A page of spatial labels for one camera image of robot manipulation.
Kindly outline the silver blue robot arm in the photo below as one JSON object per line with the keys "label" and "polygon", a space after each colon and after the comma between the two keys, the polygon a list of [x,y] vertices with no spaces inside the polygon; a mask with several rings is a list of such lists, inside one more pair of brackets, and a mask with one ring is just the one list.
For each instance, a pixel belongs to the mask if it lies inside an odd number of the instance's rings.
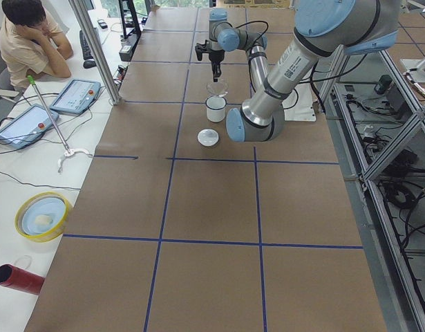
{"label": "silver blue robot arm", "polygon": [[221,75],[226,52],[246,52],[254,95],[226,117],[234,142],[264,142],[277,137],[285,122],[283,101],[322,57],[343,46],[347,55],[375,53],[397,39],[399,1],[300,1],[294,16],[294,39],[273,69],[268,69],[267,40],[233,27],[224,8],[209,13],[209,36],[196,44],[199,60],[209,56],[213,80]]}

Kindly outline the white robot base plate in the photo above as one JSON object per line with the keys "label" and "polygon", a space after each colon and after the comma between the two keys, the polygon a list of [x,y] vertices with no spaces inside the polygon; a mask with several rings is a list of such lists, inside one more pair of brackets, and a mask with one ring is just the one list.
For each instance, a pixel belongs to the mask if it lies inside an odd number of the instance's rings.
{"label": "white robot base plate", "polygon": [[285,121],[315,122],[312,90],[309,84],[297,85],[283,101]]}

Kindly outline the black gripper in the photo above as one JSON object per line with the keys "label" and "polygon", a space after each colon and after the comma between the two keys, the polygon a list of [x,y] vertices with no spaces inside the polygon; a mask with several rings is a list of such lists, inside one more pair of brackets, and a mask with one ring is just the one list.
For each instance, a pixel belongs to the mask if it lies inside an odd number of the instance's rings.
{"label": "black gripper", "polygon": [[214,50],[211,42],[205,40],[203,44],[197,43],[194,47],[197,60],[200,62],[204,55],[208,55],[209,61],[211,62],[211,69],[213,73],[213,82],[218,81],[218,77],[221,76],[220,64],[225,58],[225,51],[222,49]]}

